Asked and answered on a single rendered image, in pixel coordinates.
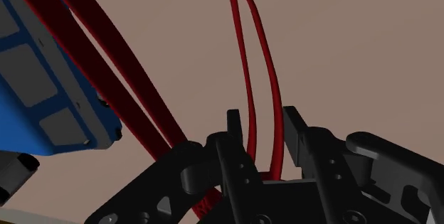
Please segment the blue device with grey panels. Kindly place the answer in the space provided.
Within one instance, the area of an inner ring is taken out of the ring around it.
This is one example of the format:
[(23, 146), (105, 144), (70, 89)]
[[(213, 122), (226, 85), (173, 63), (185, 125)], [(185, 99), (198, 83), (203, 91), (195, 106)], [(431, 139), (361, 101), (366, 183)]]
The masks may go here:
[(0, 0), (0, 150), (51, 156), (121, 137), (117, 115), (25, 0)]

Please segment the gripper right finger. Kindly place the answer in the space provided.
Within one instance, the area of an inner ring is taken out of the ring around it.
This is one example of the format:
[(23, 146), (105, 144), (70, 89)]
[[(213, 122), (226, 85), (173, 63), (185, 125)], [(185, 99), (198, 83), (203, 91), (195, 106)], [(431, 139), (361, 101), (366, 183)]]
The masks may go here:
[(369, 132), (338, 139), (293, 106), (283, 119), (297, 224), (444, 224), (444, 165)]

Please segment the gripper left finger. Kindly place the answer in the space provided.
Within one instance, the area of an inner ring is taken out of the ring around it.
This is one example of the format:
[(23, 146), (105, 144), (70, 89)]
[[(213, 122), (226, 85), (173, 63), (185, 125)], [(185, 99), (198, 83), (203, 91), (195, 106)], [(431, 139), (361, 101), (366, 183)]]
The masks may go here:
[(227, 128), (209, 135), (205, 145), (187, 141), (175, 146), (85, 224), (179, 224), (215, 186), (223, 189), (223, 199), (204, 224), (253, 224), (262, 181), (243, 148), (238, 110), (227, 112)]

